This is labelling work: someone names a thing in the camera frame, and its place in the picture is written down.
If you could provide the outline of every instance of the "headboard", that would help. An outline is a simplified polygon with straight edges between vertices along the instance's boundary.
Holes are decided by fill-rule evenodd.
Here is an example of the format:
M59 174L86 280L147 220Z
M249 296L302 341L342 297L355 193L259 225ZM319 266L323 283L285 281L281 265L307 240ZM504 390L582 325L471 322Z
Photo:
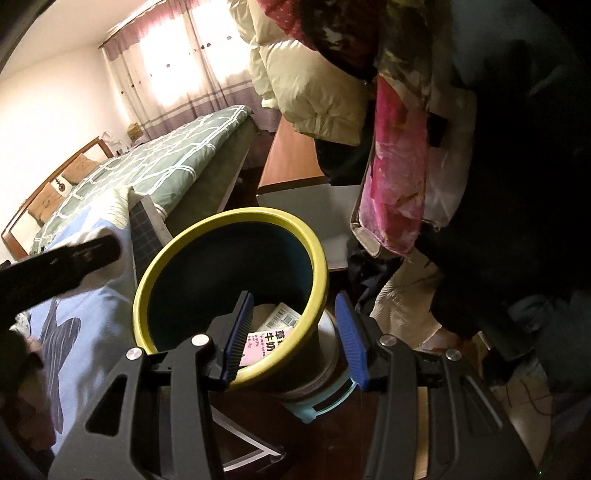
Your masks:
M96 137L95 139L88 142L84 147L74 153L70 158L68 158L63 164L57 167L51 175L49 175L41 184L37 187L37 189L31 194L29 198L27 198L24 203L19 207L18 212L12 217L8 225L2 232L2 240L4 244L8 248L8 251L11 255L15 258L15 260L22 260L23 258L28 256L28 252L22 247L22 245L18 242L14 234L12 233L12 229L17 224L17 222L22 218L23 215L27 212L29 205L33 202L33 200L41 193L43 187L47 183L51 183L54 181L67 167L70 165L75 159L78 158L80 154L86 153L92 147L98 145L100 149L105 153L107 158L113 158L113 154L109 147L107 147L106 143L102 141L100 138Z

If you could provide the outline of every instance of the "ceiling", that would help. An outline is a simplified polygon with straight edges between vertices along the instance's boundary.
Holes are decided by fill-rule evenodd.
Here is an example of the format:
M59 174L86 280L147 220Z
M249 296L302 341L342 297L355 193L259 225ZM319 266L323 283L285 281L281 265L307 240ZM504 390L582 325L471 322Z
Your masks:
M86 46L98 47L107 32L146 0L56 0L27 31L0 77Z

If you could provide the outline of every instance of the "green bedspread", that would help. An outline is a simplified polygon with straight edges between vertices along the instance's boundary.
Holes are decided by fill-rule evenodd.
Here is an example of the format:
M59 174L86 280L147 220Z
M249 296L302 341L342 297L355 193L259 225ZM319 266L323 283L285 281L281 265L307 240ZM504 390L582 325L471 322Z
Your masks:
M31 248L39 253L88 203L113 187L148 194L166 217L252 111L235 105L197 118L156 140L102 163L72 189L41 228Z

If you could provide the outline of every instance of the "metal screw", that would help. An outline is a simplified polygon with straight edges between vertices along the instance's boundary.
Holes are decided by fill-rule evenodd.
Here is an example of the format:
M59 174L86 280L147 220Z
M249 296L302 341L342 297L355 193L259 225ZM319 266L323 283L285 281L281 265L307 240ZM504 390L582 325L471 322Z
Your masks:
M396 337L387 333L379 338L379 342L384 346L394 346L396 345Z
M142 349L134 346L133 348L127 350L125 356L127 357L127 360L137 360L142 356Z
M199 335L195 335L193 338L191 338L191 343L194 346L207 345L209 343L209 337L204 333L199 333Z
M455 348L450 348L449 350L446 350L445 356L448 360L451 360L452 362L457 362L459 359L462 358L462 353L461 351L456 350Z

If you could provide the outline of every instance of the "trash can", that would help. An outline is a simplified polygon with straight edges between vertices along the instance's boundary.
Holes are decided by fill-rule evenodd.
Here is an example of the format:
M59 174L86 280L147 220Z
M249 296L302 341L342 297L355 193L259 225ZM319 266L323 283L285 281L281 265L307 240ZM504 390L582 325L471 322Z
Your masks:
M154 258L134 300L134 335L148 353L175 348L230 313L242 290L255 305L283 302L301 313L291 334L230 388L283 393L318 375L317 325L328 272L320 241L299 218L249 207L209 217L175 237Z

